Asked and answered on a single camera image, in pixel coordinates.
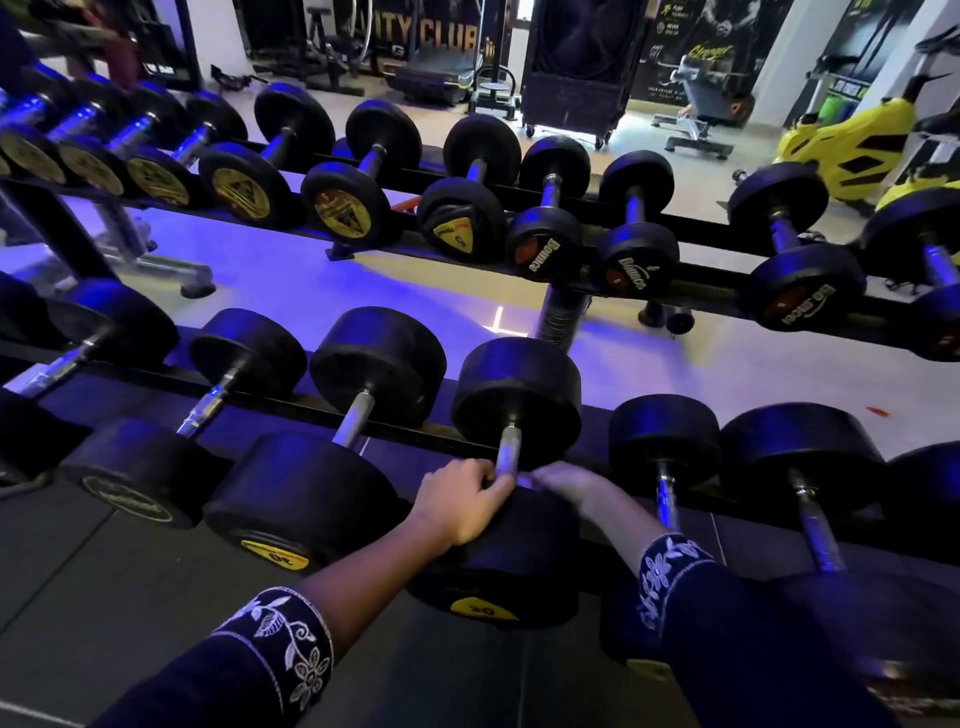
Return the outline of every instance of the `yellow weight label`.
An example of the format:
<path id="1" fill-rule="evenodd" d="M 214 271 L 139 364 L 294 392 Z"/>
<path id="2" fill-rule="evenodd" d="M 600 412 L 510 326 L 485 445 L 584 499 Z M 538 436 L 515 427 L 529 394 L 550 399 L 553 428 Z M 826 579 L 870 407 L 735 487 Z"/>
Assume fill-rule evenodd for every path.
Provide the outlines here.
<path id="1" fill-rule="evenodd" d="M 325 189 L 313 200 L 317 215 L 330 230 L 343 237 L 370 234 L 370 213 L 353 195 L 339 189 Z"/>
<path id="2" fill-rule="evenodd" d="M 60 165 L 50 159 L 50 155 L 35 147 L 19 136 L 3 134 L 0 136 L 0 149 L 30 174 L 53 184 L 66 184 L 66 175 Z"/>
<path id="3" fill-rule="evenodd" d="M 503 607 L 490 604 L 488 601 L 478 599 L 476 596 L 469 596 L 466 599 L 457 599 L 455 602 L 453 602 L 453 604 L 450 605 L 450 611 L 455 615 L 473 617 L 475 619 L 501 619 L 518 621 L 513 614 L 505 610 Z"/>
<path id="4" fill-rule="evenodd" d="M 247 220 L 262 220 L 270 214 L 270 200 L 263 187 L 242 172 L 221 167 L 213 173 L 213 191 L 230 209 Z"/>
<path id="5" fill-rule="evenodd" d="M 290 571 L 300 571 L 306 569 L 306 567 L 310 564 L 309 559 L 300 556 L 298 553 L 291 553 L 290 551 L 285 551 L 282 548 L 277 548 L 276 546 L 259 544 L 256 541 L 246 540 L 241 541 L 240 546 L 252 551 L 257 556 L 260 556 L 279 567 L 289 569 Z"/>
<path id="6" fill-rule="evenodd" d="M 473 252 L 473 226 L 468 217 L 458 217 L 438 225 L 433 229 L 433 234 L 461 253 Z"/>
<path id="7" fill-rule="evenodd" d="M 114 483 L 98 475 L 88 475 L 83 480 L 84 487 L 100 500 L 104 500 L 114 508 L 127 511 L 141 519 L 169 523 L 174 519 L 173 514 L 149 496 L 137 493 L 133 488 Z"/>
<path id="8" fill-rule="evenodd" d="M 190 193 L 176 177 L 163 167 L 148 159 L 128 159 L 127 171 L 140 189 L 167 205 L 186 207 L 190 204 Z"/>
<path id="9" fill-rule="evenodd" d="M 637 675 L 651 680 L 660 680 L 662 683 L 673 680 L 673 670 L 667 663 L 659 663 L 656 660 L 627 660 L 627 667 Z"/>
<path id="10" fill-rule="evenodd" d="M 109 192 L 111 195 L 122 195 L 123 183 L 120 178 L 113 174 L 113 170 L 103 164 L 99 159 L 76 147 L 60 147 L 60 158 L 74 174 L 83 179 L 87 184 Z"/>

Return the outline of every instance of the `embroidered sleeve cuff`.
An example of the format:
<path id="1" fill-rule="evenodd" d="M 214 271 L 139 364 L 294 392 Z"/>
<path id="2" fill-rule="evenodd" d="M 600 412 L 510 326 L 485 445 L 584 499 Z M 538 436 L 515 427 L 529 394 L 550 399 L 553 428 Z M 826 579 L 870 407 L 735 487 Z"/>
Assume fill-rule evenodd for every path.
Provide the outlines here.
<path id="1" fill-rule="evenodd" d="M 673 588 L 701 564 L 712 564 L 713 557 L 681 533 L 660 536 L 647 547 L 640 560 L 640 600 L 636 612 L 643 625 L 659 637 Z"/>
<path id="2" fill-rule="evenodd" d="M 277 725 L 297 723 L 333 670 L 333 642 L 324 619 L 313 604 L 284 587 L 261 592 L 212 636 L 239 640 L 267 670 L 276 691 Z"/>

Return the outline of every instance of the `gym floor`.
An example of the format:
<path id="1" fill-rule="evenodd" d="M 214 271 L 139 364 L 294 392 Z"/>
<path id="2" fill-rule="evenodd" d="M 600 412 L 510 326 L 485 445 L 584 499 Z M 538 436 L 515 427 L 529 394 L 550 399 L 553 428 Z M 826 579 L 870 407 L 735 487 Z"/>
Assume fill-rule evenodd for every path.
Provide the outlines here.
<path id="1" fill-rule="evenodd" d="M 368 98 L 397 100 L 379 81 L 363 83 Z M 228 98 L 259 140 L 254 94 Z M 342 134 L 360 100 L 316 95 Z M 423 143 L 434 146 L 443 145 L 462 112 L 405 110 Z M 584 137 L 597 177 L 622 153 L 662 149 L 669 132 L 652 129 L 649 118 L 628 112 L 601 152 Z M 526 149 L 532 142 L 519 123 L 516 129 Z M 544 133 L 538 131 L 535 140 Z M 724 221 L 717 201 L 730 196 L 732 171 L 769 161 L 776 146 L 775 138 L 750 132 L 721 130 L 717 138 L 736 144 L 726 162 L 685 150 L 669 156 L 677 178 L 669 212 Z M 299 188 L 299 175 L 288 179 Z M 392 195 L 395 201 L 402 197 Z M 88 203 L 67 203 L 91 233 L 102 229 Z M 456 378 L 466 354 L 483 341 L 529 332 L 544 294 L 542 285 L 445 263 L 388 252 L 331 263 L 322 241 L 157 210 L 137 214 L 152 226 L 159 254 L 213 269 L 218 290 L 198 301 L 181 298 L 172 283 L 125 279 L 178 324 L 199 327 L 222 308 L 247 307 L 289 328 L 312 350 L 344 311 L 386 305 L 438 335 L 448 378 Z M 846 242 L 861 225 L 850 210 L 834 206 L 817 230 Z M 0 249 L 0 268 L 14 271 L 40 255 L 38 246 Z M 688 262 L 737 271 L 750 271 L 759 262 L 690 245 L 682 245 L 682 255 Z M 888 295 L 882 281 L 872 281 L 871 292 Z M 852 412 L 887 457 L 960 439 L 951 396 L 960 386 L 960 369 L 949 364 L 812 333 L 778 334 L 707 314 L 697 314 L 696 328 L 673 340 L 637 322 L 640 306 L 593 302 L 570 352 L 582 373 L 584 404 L 613 409 L 631 397 L 673 392 L 704 401 L 723 424 L 756 406 L 808 400 Z M 44 402 L 63 417 L 91 425 L 121 413 L 175 425 L 191 404 L 85 376 Z M 306 425 L 228 408 L 203 438 L 208 447 L 230 454 L 261 432 L 301 427 Z M 373 440 L 363 454 L 408 497 L 424 472 L 446 460 Z M 694 511 L 683 512 L 682 519 L 684 530 L 744 576 L 767 579 L 813 567 L 797 532 Z M 910 573 L 960 592 L 960 569 L 864 546 L 844 545 L 843 551 L 852 568 Z M 153 527 L 73 491 L 50 488 L 0 501 L 0 728 L 84 724 L 256 591 L 295 580 L 202 526 L 188 532 Z M 598 612 L 598 601 L 584 595 L 580 615 L 563 628 L 501 633 L 401 595 L 339 666 L 323 703 L 303 724 L 696 725 L 676 686 L 638 678 L 604 657 L 597 643 Z"/>

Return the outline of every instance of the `poster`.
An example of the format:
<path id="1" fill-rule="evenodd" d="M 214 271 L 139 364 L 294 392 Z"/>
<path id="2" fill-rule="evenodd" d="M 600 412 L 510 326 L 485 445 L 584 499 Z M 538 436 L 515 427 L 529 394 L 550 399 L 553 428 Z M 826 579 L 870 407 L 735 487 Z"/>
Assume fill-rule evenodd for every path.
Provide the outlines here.
<path id="1" fill-rule="evenodd" d="M 730 94 L 749 93 L 793 0 L 676 0 L 661 2 L 640 57 L 631 96 L 686 105 L 670 74 L 686 55 L 713 61 L 729 74 Z"/>

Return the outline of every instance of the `exercise machine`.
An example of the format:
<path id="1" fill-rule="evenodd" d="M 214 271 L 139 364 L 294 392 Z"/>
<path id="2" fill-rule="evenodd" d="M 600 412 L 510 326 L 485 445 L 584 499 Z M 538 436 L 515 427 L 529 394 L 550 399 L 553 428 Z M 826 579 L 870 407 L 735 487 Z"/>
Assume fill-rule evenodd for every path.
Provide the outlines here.
<path id="1" fill-rule="evenodd" d="M 917 98 L 930 82 L 941 53 L 960 56 L 957 26 L 917 44 L 920 60 L 901 96 L 886 99 L 840 124 L 821 126 L 819 110 L 835 80 L 834 71 L 850 58 L 825 57 L 811 73 L 816 90 L 806 113 L 780 140 L 776 161 L 816 163 L 830 196 L 847 202 L 864 200 L 900 163 L 907 137 L 917 122 Z"/>

